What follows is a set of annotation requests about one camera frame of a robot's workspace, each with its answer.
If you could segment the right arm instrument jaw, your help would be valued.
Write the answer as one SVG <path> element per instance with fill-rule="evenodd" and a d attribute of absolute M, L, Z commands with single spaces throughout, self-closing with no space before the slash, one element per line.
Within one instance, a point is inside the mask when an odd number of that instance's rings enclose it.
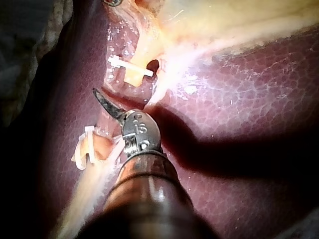
<path fill-rule="evenodd" d="M 115 120 L 126 120 L 130 111 L 126 111 L 115 103 L 111 102 L 96 88 L 92 89 L 93 95 L 103 107 L 103 109 Z"/>

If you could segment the right arm instrument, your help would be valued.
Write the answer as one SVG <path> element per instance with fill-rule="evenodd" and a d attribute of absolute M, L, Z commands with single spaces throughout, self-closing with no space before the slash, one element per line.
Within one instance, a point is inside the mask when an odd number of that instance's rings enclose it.
<path fill-rule="evenodd" d="M 122 137 L 127 158 L 141 153 L 163 153 L 160 129 L 155 120 L 142 111 L 127 111 L 123 114 Z"/>

